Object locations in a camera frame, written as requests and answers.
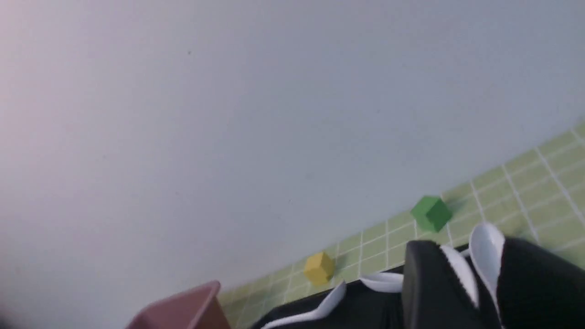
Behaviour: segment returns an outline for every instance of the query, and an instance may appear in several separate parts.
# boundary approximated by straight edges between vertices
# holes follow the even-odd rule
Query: green grid mat
[[[219,301],[232,328],[247,328],[273,307],[404,262],[406,243],[459,246],[479,222],[533,241],[585,268],[585,124],[441,195],[453,218],[422,232],[404,212],[324,249],[336,263],[328,285],[314,287],[298,262],[231,291]]]

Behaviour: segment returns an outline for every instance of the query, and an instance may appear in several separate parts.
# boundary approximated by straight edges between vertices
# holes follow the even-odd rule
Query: green cube
[[[425,231],[439,232],[453,214],[440,197],[424,196],[410,211],[418,226]]]

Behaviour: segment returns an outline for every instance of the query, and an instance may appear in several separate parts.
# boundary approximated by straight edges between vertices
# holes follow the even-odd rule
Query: cube
[[[320,286],[331,280],[334,271],[335,262],[325,252],[320,252],[307,259],[303,273],[314,286]]]
[[[440,197],[424,196],[410,211],[418,226],[425,231],[439,232],[453,214]]]

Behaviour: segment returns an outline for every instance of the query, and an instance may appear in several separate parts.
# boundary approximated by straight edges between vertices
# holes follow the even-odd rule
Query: white wall
[[[585,2],[0,4],[0,317],[120,328],[585,114]]]

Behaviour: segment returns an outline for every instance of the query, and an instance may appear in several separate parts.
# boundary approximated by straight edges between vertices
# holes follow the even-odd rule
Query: yellow cube
[[[331,280],[334,271],[335,262],[325,252],[320,252],[307,259],[303,273],[314,286],[320,286]]]

